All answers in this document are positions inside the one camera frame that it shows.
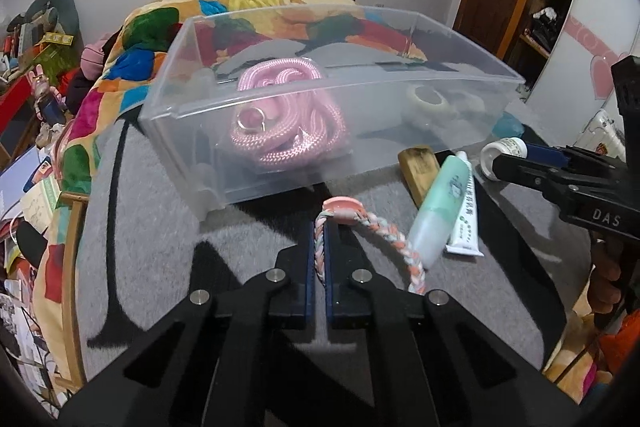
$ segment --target colorful blanket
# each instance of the colorful blanket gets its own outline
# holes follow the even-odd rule
[[[106,62],[104,73],[88,93],[65,137],[62,190],[90,194],[100,164],[96,139],[118,115],[145,100],[182,23],[193,16],[229,10],[289,4],[353,4],[352,0],[162,0],[139,8],[127,17]],[[314,10],[296,19],[285,16],[261,18],[238,14],[233,38],[221,41],[213,32],[198,35],[202,60],[207,66],[220,64],[248,46],[280,38],[314,42],[351,42],[396,55],[425,60],[411,39],[381,24],[374,14],[353,10],[351,14]],[[69,378],[62,335],[62,259],[70,209],[61,205],[48,230],[49,245],[42,258],[34,288],[34,309],[49,349],[63,378]]]

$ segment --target pink clip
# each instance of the pink clip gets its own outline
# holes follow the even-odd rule
[[[322,210],[328,210],[336,214],[335,221],[341,225],[353,225],[356,220],[346,217],[347,215],[366,214],[364,206],[358,200],[348,198],[347,196],[337,196],[326,200],[322,204]]]

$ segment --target metal screw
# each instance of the metal screw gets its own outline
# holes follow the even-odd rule
[[[431,304],[444,306],[449,302],[449,294],[443,290],[432,290],[429,292],[429,300],[431,301]]]
[[[358,268],[357,270],[354,270],[351,274],[351,277],[355,282],[359,282],[362,284],[373,279],[371,272],[369,270],[365,270],[364,268]]]
[[[287,276],[287,273],[280,268],[271,268],[266,276],[271,282],[280,282]]]
[[[194,292],[191,292],[191,295],[189,295],[189,300],[197,306],[202,306],[209,300],[209,292],[206,290],[196,290]]]

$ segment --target clear plastic bin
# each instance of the clear plastic bin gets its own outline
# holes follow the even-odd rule
[[[238,90],[280,58],[302,60]],[[395,164],[417,144],[437,151],[485,140],[522,82],[416,12],[263,8],[187,20],[140,121],[204,219],[230,203]]]

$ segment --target pink beanie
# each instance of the pink beanie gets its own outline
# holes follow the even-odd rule
[[[100,40],[89,44],[82,50],[80,58],[80,69],[87,80],[98,80],[102,74],[102,63],[104,62],[104,53],[102,47],[107,40]]]

